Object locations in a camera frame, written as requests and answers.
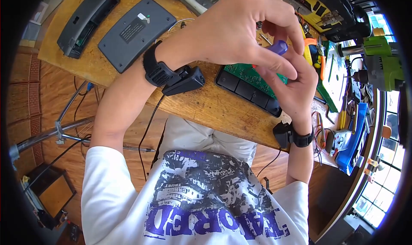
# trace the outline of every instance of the orange handle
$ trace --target orange handle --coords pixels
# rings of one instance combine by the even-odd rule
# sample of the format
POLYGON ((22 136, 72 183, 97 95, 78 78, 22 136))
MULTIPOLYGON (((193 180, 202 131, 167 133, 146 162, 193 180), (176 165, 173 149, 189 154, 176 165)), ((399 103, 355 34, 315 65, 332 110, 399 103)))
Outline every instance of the orange handle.
POLYGON ((326 56, 321 56, 321 80, 325 78, 326 56))
POLYGON ((306 39, 304 39, 304 41, 305 41, 305 46, 309 46, 309 45, 315 45, 316 46, 318 44, 317 40, 312 39, 312 38, 306 38, 306 39))

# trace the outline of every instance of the green circuit board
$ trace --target green circuit board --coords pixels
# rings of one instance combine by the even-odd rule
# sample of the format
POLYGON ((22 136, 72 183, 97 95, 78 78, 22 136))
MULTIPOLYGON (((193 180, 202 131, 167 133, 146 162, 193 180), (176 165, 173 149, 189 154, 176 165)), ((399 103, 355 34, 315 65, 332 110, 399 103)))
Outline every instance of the green circuit board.
MULTIPOLYGON (((226 65, 224 70, 228 73, 233 74, 244 80, 245 82, 249 83, 250 85, 254 86, 255 88, 260 89, 264 93, 268 94, 272 98, 276 98, 273 90, 269 87, 269 85, 260 77, 260 75, 255 71, 252 65, 237 63, 234 65, 226 65)), ((283 81, 283 83, 288 82, 288 78, 283 75, 278 74, 279 78, 283 81)))

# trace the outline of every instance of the window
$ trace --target window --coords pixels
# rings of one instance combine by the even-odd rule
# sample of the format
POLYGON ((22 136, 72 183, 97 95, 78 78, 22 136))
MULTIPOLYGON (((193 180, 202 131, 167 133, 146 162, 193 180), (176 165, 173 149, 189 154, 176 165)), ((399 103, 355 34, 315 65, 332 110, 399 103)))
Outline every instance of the window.
POLYGON ((384 29, 384 33, 386 35, 385 37, 388 42, 396 42, 394 33, 392 32, 391 27, 389 26, 383 14, 369 15, 369 21, 372 24, 373 28, 383 28, 384 29))
POLYGON ((381 162, 373 174, 374 182, 367 183, 353 205, 355 211, 370 225, 379 227, 398 188, 404 149, 398 134, 399 91, 386 92, 385 125, 392 129, 389 139, 381 138, 378 155, 381 162))

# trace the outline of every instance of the purple screwdriver handle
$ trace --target purple screwdriver handle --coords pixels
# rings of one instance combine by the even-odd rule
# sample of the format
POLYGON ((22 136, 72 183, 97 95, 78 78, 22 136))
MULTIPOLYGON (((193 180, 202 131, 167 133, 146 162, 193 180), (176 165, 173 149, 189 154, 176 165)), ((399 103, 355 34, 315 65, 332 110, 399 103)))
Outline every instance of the purple screwdriver handle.
POLYGON ((286 44, 283 40, 279 40, 275 44, 268 47, 268 49, 281 56, 288 50, 288 44, 286 44))

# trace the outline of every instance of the watch strap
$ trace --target watch strap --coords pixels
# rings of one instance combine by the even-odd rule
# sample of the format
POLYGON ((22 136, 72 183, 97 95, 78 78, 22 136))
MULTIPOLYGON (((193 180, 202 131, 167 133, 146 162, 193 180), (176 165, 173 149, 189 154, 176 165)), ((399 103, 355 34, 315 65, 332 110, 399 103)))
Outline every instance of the watch strap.
POLYGON ((164 62, 157 62, 155 50, 161 42, 162 41, 160 40, 149 47, 143 55, 143 67, 146 71, 146 80, 156 87, 162 87, 173 77, 178 76, 174 71, 167 67, 164 62))
POLYGON ((291 123, 291 126, 292 126, 293 142, 297 147, 307 147, 308 145, 312 143, 313 136, 314 136, 313 128, 312 128, 312 133, 305 135, 305 136, 301 136, 297 134, 297 132, 293 128, 293 122, 291 123))

